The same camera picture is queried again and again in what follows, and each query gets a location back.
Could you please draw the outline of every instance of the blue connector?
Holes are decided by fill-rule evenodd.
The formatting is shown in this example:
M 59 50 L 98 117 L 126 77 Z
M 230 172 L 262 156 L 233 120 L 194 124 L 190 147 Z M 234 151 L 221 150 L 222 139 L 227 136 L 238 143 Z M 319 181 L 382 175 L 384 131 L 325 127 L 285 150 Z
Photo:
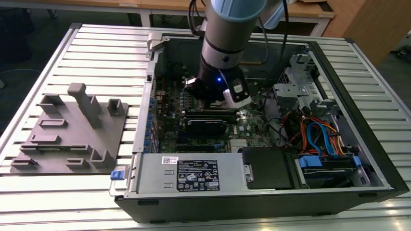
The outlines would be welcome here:
M 150 99 L 150 106 L 149 106 L 150 108 L 154 108 L 155 107 L 155 99 L 154 98 L 151 98 Z
M 361 163 L 361 158 L 359 158 L 358 156 L 354 156 L 354 157 L 353 157 L 353 160 L 354 160 L 355 166 L 359 167 L 359 166 L 362 165 L 362 163 Z
M 323 166 L 321 157 L 318 155 L 306 155 L 298 159 L 298 162 L 301 163 L 302 168 Z
M 311 140 L 311 129 L 313 129 L 314 125 L 318 125 L 321 127 L 322 131 L 323 131 L 325 144 L 326 144 L 326 149 L 327 149 L 329 154 L 333 157 L 337 157 L 338 155 L 335 154 L 334 148 L 333 148 L 333 146 L 330 144 L 330 139 L 329 139 L 329 134 L 327 134 L 326 127 L 321 123 L 313 123 L 313 124 L 309 125 L 309 128 L 307 128 L 307 140 L 309 140 L 310 144 L 313 145 L 313 147 L 318 151 L 319 155 L 322 155 L 322 149 L 315 145 L 315 143 Z
M 125 180 L 125 170 L 123 171 L 113 171 L 110 174 L 111 180 Z

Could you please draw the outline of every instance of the wooden table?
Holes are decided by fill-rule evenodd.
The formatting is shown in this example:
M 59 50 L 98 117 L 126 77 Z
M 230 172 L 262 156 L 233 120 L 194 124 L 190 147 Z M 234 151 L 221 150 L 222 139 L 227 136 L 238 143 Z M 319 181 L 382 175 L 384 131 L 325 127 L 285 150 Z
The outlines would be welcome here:
M 187 15 L 190 0 L 142 0 L 141 15 L 145 27 L 151 27 L 153 22 L 150 19 L 151 14 L 169 14 L 169 15 Z M 201 15 L 205 15 L 205 6 L 198 0 L 198 9 Z M 321 37 L 330 20 L 335 18 L 334 12 L 323 11 L 318 3 L 297 2 L 289 5 L 290 21 L 301 23 L 317 24 L 311 36 Z
M 142 0 L 0 0 L 2 7 L 139 13 Z
M 7 7 L 139 13 L 143 27 L 153 26 L 153 14 L 187 15 L 189 3 L 190 0 L 0 0 L 0 6 Z M 205 15 L 201 0 L 198 8 Z M 335 13 L 323 11 L 317 3 L 297 2 L 289 5 L 289 11 L 291 22 L 315 24 L 311 36 L 322 36 L 330 20 L 335 18 Z

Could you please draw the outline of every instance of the table leg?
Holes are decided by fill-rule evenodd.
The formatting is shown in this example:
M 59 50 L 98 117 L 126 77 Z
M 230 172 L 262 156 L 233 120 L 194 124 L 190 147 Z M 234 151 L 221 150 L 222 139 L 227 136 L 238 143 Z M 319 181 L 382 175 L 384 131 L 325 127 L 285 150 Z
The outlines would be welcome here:
M 141 18 L 142 18 L 142 26 L 143 27 L 153 27 L 151 11 L 150 10 L 141 9 Z
M 58 10 L 47 9 L 47 12 L 50 13 L 53 19 L 58 18 Z
M 319 20 L 319 23 L 315 25 L 310 36 L 315 36 L 315 37 L 323 36 L 323 33 L 325 33 L 326 28 L 329 26 L 330 20 L 331 19 L 329 19 L 329 18 L 322 18 Z

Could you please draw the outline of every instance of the barcode sticker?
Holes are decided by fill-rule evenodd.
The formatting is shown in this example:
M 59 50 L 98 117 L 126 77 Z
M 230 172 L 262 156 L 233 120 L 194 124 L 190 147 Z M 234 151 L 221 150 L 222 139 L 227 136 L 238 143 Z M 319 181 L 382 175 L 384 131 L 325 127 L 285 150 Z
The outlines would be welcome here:
M 165 156 L 162 159 L 162 164 L 165 165 L 177 165 L 179 161 L 178 156 Z

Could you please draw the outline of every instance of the power supply label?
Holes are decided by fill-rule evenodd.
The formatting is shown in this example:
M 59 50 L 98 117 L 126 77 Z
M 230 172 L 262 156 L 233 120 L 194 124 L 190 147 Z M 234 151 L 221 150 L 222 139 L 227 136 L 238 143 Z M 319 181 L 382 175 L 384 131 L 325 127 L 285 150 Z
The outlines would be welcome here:
M 218 160 L 179 160 L 178 190 L 181 192 L 221 190 Z

